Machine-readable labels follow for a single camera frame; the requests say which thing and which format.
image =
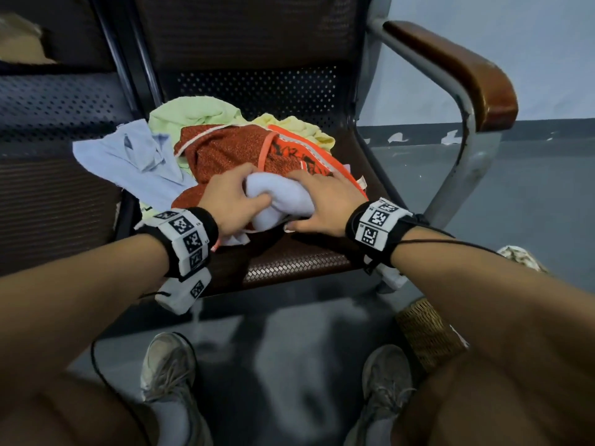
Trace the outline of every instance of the green cloth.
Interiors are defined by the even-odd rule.
[[[182,127],[248,122],[234,105],[215,97],[178,97],[151,111],[149,128],[153,133],[167,133],[174,146],[180,140]]]

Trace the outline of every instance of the forearm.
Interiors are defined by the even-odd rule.
[[[138,235],[0,279],[0,418],[62,372],[167,272]]]
[[[414,228],[403,239],[449,238]],[[474,348],[526,382],[535,363],[568,377],[574,354],[595,344],[595,298],[546,274],[458,244],[403,244],[391,261]]]

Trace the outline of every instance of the hand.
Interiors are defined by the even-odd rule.
[[[244,194],[244,180],[254,172],[258,172],[257,167],[245,163],[214,175],[206,185],[198,206],[213,216],[219,227],[220,237],[240,231],[254,216],[271,204],[272,198],[269,194],[261,194],[252,199]]]
[[[353,211],[366,202],[366,198],[340,173],[332,177],[310,175],[306,171],[293,171],[287,178],[299,181],[310,193],[314,214],[305,221],[293,221],[286,230],[302,233],[326,233],[345,236],[345,225]]]

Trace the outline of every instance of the armrest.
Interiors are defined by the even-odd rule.
[[[509,129],[517,119],[517,95],[493,62],[411,22],[385,21],[383,30],[455,78],[471,98],[476,131]]]
[[[463,137],[455,165],[424,215],[444,228],[490,168],[502,138],[517,119],[517,95],[508,77],[489,60],[419,25],[368,18],[372,40],[397,52],[455,99]]]

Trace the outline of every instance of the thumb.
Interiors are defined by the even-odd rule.
[[[299,232],[299,233],[318,233],[320,232],[320,225],[316,217],[310,217],[304,221],[293,221],[288,222],[283,229],[286,232]]]
[[[248,199],[250,202],[250,211],[252,212],[252,216],[256,216],[259,212],[271,206],[272,197],[270,194],[263,193],[261,195],[257,195],[256,197],[252,197]]]

